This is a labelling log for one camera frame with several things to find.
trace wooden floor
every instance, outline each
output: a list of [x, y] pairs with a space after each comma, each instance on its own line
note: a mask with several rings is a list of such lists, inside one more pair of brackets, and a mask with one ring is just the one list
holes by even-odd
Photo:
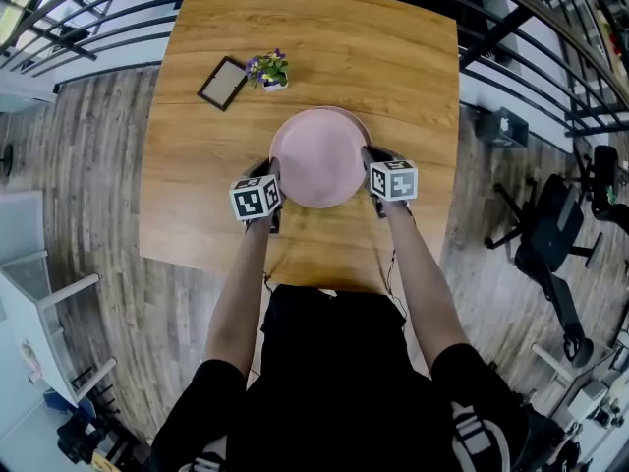
[[[92, 272], [102, 276], [95, 290], [61, 308], [75, 362], [83, 367], [116, 357], [109, 377], [116, 405], [144, 438], [154, 436], [200, 363], [222, 284], [221, 276], [139, 256], [143, 140], [156, 77], [156, 68], [95, 77], [63, 87], [54, 106], [0, 116], [0, 147], [12, 142], [16, 155], [0, 191], [43, 191], [53, 287]], [[621, 160], [629, 160], [626, 139], [614, 141]], [[470, 339], [523, 392], [551, 374], [531, 345], [540, 342], [561, 357], [562, 339], [540, 288], [509, 262], [517, 244], [511, 251], [484, 247], [489, 232], [498, 237], [509, 227], [491, 184], [502, 182], [522, 202], [527, 176], [543, 180], [572, 167], [571, 158], [536, 139], [523, 150], [489, 150], [462, 118], [441, 266]], [[629, 196], [623, 192], [620, 199]], [[559, 274], [571, 286], [586, 332], [605, 343], [627, 299], [629, 240], [614, 225], [595, 222], [587, 209], [580, 241], [591, 244], [599, 231], [603, 248], [594, 267], [571, 257]]]

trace table top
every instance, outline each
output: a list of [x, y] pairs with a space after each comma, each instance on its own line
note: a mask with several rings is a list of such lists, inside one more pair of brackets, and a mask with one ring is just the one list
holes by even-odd
[[[225, 55], [287, 53], [289, 87], [245, 86], [227, 111], [197, 96]], [[143, 156], [144, 257], [227, 272], [243, 234], [229, 186], [268, 156], [275, 132], [320, 105], [351, 110], [375, 145], [419, 168], [411, 203], [439, 259], [458, 143], [455, 22], [395, 0], [185, 0], [150, 111]], [[269, 242], [271, 280], [382, 292], [392, 243], [361, 190], [313, 209], [287, 201]]]
[[35, 302], [4, 270], [0, 270], [0, 300], [18, 349], [22, 350], [22, 345], [28, 342], [41, 366], [42, 378], [68, 402], [77, 405], [70, 382], [61, 371], [62, 361], [52, 346], [53, 338], [43, 316]]

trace flower pot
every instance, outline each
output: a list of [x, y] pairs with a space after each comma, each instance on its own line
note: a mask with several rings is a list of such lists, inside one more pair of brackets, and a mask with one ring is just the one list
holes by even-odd
[[275, 90], [286, 89], [288, 87], [288, 76], [286, 76], [286, 84], [284, 86], [282, 86], [279, 83], [277, 83], [277, 84], [264, 83], [264, 84], [262, 84], [262, 87], [264, 88], [264, 90], [266, 92], [274, 92]]

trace pink plate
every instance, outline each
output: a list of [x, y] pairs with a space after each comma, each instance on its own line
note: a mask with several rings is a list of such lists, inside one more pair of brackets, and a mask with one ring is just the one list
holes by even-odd
[[279, 159], [282, 192], [295, 203], [334, 207], [363, 185], [361, 147], [369, 133], [357, 117], [343, 112], [336, 107], [306, 110], [275, 134], [270, 154]]

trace forearm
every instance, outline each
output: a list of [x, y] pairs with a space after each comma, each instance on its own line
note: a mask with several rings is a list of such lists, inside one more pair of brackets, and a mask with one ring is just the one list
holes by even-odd
[[249, 374], [256, 348], [270, 217], [253, 222], [238, 250], [209, 321], [206, 359], [224, 360]]
[[467, 343], [443, 273], [413, 217], [400, 203], [384, 203], [411, 323], [429, 369], [448, 346]]

